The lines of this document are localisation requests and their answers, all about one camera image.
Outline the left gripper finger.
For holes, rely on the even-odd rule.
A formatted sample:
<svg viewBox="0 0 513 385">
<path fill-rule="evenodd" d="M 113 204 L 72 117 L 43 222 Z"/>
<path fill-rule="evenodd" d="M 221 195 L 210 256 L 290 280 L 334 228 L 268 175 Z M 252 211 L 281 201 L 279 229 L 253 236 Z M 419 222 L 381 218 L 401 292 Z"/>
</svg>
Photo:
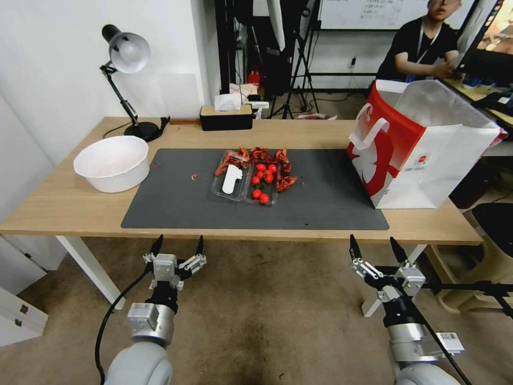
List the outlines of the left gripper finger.
<svg viewBox="0 0 513 385">
<path fill-rule="evenodd" d="M 145 260 L 145 262 L 148 264 L 148 263 L 153 263 L 153 261 L 156 259 L 156 257 L 158 256 L 159 252 L 160 252 L 160 249 L 162 247 L 162 243 L 163 243 L 163 240 L 164 240 L 164 235 L 161 234 L 152 244 L 151 246 L 151 249 L 150 249 L 150 252 L 149 253 L 146 253 L 143 255 L 143 259 Z"/>
<path fill-rule="evenodd" d="M 206 263 L 207 258 L 205 255 L 204 237 L 201 235 L 198 240 L 196 254 L 178 265 L 178 275 L 180 279 L 190 278 L 201 270 Z"/>
</svg>

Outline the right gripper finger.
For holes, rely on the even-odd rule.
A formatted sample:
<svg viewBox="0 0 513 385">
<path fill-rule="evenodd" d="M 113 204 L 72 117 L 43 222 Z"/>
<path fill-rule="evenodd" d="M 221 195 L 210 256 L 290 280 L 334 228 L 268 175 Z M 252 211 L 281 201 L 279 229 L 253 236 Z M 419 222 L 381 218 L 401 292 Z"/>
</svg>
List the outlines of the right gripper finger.
<svg viewBox="0 0 513 385">
<path fill-rule="evenodd" d="M 404 248 L 394 237 L 390 237 L 390 244 L 393 254 L 399 263 L 398 268 L 415 268 L 415 263 L 409 260 Z"/>
<path fill-rule="evenodd" d="M 366 283 L 385 283 L 384 274 L 374 265 L 362 258 L 360 247 L 353 234 L 349 238 L 349 255 L 351 269 Z"/>
</svg>

